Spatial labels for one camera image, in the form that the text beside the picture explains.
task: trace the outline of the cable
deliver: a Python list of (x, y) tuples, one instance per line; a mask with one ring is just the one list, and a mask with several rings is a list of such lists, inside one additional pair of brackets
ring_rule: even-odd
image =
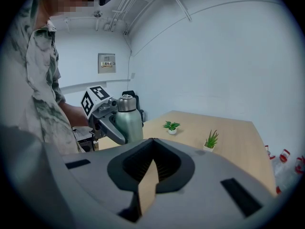
[(123, 38), (124, 38), (124, 40), (125, 40), (127, 46), (128, 46), (129, 49), (130, 49), (130, 55), (129, 55), (129, 60), (128, 60), (128, 75), (127, 75), (127, 90), (128, 90), (128, 86), (129, 86), (129, 62), (130, 62), (130, 57), (132, 56), (132, 49), (130, 48), (128, 42), (126, 41), (124, 35), (123, 35)]

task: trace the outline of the camouflage shirt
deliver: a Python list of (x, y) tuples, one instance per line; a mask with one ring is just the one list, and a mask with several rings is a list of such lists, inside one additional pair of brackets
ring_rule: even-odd
[(58, 103), (65, 101), (58, 85), (56, 29), (34, 30), (39, 0), (27, 0), (1, 46), (1, 122), (53, 143), (64, 154), (78, 153), (70, 123)]

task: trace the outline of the wall-mounted sign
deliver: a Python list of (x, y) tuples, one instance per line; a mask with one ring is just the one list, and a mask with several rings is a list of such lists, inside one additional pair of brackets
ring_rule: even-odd
[(98, 73), (115, 73), (115, 54), (98, 54)]

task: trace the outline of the white pot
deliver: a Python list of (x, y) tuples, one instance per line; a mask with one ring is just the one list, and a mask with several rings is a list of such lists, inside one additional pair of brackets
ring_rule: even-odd
[(171, 135), (175, 135), (177, 133), (177, 128), (172, 131), (170, 129), (168, 129), (168, 133)]
[(205, 144), (203, 146), (203, 150), (208, 151), (208, 152), (213, 152), (214, 148), (215, 148), (215, 146), (213, 148), (206, 147)]

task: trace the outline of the black chair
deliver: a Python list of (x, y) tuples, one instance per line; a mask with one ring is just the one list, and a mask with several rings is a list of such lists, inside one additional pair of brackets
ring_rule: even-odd
[(125, 94), (131, 95), (131, 96), (133, 96), (136, 99), (136, 101), (137, 101), (136, 102), (136, 108), (137, 108), (137, 110), (139, 110), (139, 112), (141, 114), (142, 122), (145, 122), (144, 110), (140, 109), (139, 96), (136, 95), (134, 93), (134, 91), (125, 91), (125, 92), (122, 93), (122, 95), (125, 95)]

